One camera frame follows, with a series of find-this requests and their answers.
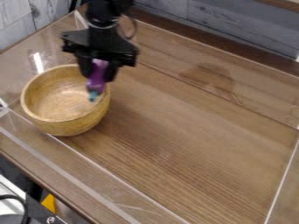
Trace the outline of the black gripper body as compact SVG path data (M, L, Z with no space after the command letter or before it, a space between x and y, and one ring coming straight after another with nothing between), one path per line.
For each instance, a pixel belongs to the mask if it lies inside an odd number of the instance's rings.
M139 49L126 38L118 24L108 27L90 25L87 29L66 31L60 38L63 51L72 53L76 58L87 55L92 60L118 61L122 66L136 65Z

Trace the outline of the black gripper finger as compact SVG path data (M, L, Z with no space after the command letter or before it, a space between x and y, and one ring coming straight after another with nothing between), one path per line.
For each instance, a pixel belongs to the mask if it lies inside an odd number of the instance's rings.
M118 61L111 61L107 65L107 70L104 74L104 81L106 82L112 82L116 75L118 75L118 70L119 70L119 62Z
M87 55L82 55L78 57L79 70L82 75L88 78L92 73L92 58Z

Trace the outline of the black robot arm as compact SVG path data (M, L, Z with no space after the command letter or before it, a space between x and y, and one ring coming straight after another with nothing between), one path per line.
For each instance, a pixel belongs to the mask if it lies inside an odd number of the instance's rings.
M111 82L123 66L134 67L139 48L119 29L119 19L128 15L135 0L90 0L86 12L88 28L64 31L62 50L78 59L84 77L91 76L92 60L107 62L104 81Z

